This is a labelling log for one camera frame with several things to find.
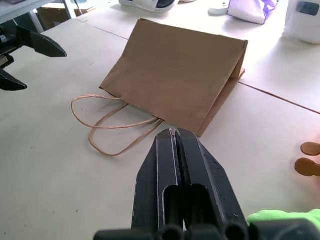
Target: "brown paper bag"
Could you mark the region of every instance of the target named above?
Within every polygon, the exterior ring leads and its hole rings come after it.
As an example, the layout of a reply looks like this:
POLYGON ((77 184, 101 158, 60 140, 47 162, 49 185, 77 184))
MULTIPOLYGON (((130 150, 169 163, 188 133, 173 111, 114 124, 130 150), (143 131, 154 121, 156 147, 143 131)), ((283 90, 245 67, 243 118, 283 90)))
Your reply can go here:
POLYGON ((100 87, 200 137, 243 73, 247 44, 140 19, 100 87))

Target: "table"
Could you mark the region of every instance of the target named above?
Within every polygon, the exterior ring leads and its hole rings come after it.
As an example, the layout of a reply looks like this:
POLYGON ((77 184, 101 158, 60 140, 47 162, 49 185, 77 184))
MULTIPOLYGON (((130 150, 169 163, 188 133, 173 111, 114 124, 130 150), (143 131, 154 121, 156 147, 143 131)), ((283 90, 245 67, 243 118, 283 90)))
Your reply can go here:
POLYGON ((114 3, 81 16, 87 24, 128 39, 139 18, 233 38, 249 40, 241 83, 320 113, 320 45, 282 39, 288 0, 261 26, 230 16, 209 16, 211 0, 176 6, 164 15, 114 3))
MULTIPOLYGON (((35 27, 37 28, 38 32, 42 33, 44 30, 39 22, 39 19, 33 13, 33 10, 53 1, 54 0, 27 0, 18 4, 10 4, 4 0, 0 0, 0 24, 17 18, 23 14, 30 13, 35 27)), ((69 18, 76 18, 75 11, 71 7, 71 0, 63 0, 63 3, 69 18)))
MULTIPOLYGON (((122 24, 135 18, 115 12, 118 22, 110 21, 118 34, 78 19, 47 31, 67 58, 47 58, 27 47, 13 53, 15 63, 6 70, 28 89, 0 94, 0 235, 5 238, 87 240, 99 229, 131 225, 137 173, 156 134, 173 126, 163 123, 130 152, 105 157, 89 145, 90 129, 70 108, 74 97, 106 94, 98 87, 127 43, 118 36, 122 24)), ((95 123, 115 105, 82 100, 76 110, 95 123)), ((129 106, 107 124, 150 117, 129 106)), ((303 142, 320 140, 319 121, 320 114, 238 84, 200 141, 225 168, 246 216, 264 209, 306 212, 320 208, 319 179, 303 177, 293 166, 303 156, 303 142)), ((145 130, 101 130, 95 139, 116 152, 145 130)))

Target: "white container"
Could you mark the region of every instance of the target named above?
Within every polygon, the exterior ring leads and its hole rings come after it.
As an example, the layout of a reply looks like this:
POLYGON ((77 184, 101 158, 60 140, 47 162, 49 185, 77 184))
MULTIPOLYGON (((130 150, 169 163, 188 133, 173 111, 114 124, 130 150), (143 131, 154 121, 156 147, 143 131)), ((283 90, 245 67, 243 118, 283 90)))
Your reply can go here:
POLYGON ((320 44, 320 0, 289 0, 282 36, 320 44))

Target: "purple object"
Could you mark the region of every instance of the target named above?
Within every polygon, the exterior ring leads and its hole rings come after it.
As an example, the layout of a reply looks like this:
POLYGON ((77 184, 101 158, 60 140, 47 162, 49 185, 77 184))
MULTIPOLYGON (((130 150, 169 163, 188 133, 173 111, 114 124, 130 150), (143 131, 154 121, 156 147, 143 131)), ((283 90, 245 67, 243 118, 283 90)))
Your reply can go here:
POLYGON ((277 0, 230 0, 228 15, 263 25, 277 7, 277 0))

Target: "green cloth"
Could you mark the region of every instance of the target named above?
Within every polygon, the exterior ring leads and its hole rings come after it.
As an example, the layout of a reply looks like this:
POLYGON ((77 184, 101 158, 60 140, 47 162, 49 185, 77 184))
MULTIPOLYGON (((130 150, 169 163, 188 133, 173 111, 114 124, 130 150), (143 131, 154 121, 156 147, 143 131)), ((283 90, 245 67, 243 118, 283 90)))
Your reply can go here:
POLYGON ((263 210, 251 214, 246 220, 250 224, 255 221, 287 220, 287 219, 307 219, 312 222, 320 231, 320 209, 314 209, 310 212, 291 212, 279 210, 263 210))

